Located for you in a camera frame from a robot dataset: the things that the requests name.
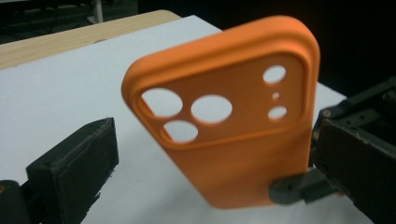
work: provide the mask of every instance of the black cable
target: black cable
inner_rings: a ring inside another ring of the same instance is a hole
[[[31,22],[26,18],[26,15],[25,15],[25,14],[23,14],[21,17],[22,17],[23,21],[26,22],[26,23],[29,25],[29,27],[30,27],[29,32],[30,32],[30,33],[33,33],[33,34],[35,34],[35,35],[45,35],[44,33],[40,33],[40,32],[37,31],[38,29],[35,27],[35,24],[31,23]]]
[[[7,27],[7,25],[0,26],[0,30],[3,31],[5,34],[13,37],[15,40],[23,40],[23,39],[25,39],[25,37],[15,35],[12,32],[10,32],[10,29],[9,29],[9,27]]]
[[[77,23],[76,25],[74,25],[73,27],[71,27],[70,29],[76,29],[78,28],[85,20],[87,20],[87,17],[91,14],[92,10],[93,10],[93,4],[89,4],[90,8],[88,9],[87,13],[85,14],[85,16],[82,18],[82,20]]]
[[[59,6],[56,6],[55,9],[56,9],[55,17],[53,18],[52,23],[51,23],[51,25],[49,26],[49,29],[48,29],[48,31],[47,31],[47,35],[53,33],[52,29],[53,29],[53,27],[55,26],[56,21],[58,20],[58,16],[59,16]]]

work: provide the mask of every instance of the black 3d printed part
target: black 3d printed part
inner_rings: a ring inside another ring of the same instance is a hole
[[[30,224],[20,185],[12,180],[0,181],[0,223]]]
[[[312,203],[336,191],[338,190],[329,186],[325,175],[318,169],[285,177],[274,182],[269,188],[270,199],[279,204],[292,204],[300,200]]]
[[[43,224],[80,223],[119,163],[114,119],[89,123],[27,168],[48,215]]]
[[[394,145],[344,122],[323,120],[315,165],[374,223],[396,223]]]

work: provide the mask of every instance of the wooden surface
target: wooden surface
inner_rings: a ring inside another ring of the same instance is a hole
[[[43,35],[3,44],[0,45],[0,69],[28,63],[178,19],[180,17],[170,11],[158,10],[53,35]]]

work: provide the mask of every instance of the black background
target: black background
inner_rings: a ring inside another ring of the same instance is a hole
[[[139,1],[139,13],[157,9],[196,15],[223,30],[272,15],[297,18],[319,43],[319,82],[347,96],[394,76],[396,8],[390,2]]]

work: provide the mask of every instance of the screw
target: screw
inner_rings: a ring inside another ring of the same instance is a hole
[[[314,132],[314,140],[315,141],[319,140],[319,131]]]
[[[323,111],[323,116],[324,116],[325,118],[328,118],[328,117],[331,116],[331,115],[332,115],[332,111],[330,111],[330,110],[328,110],[328,109],[326,109],[326,110]]]

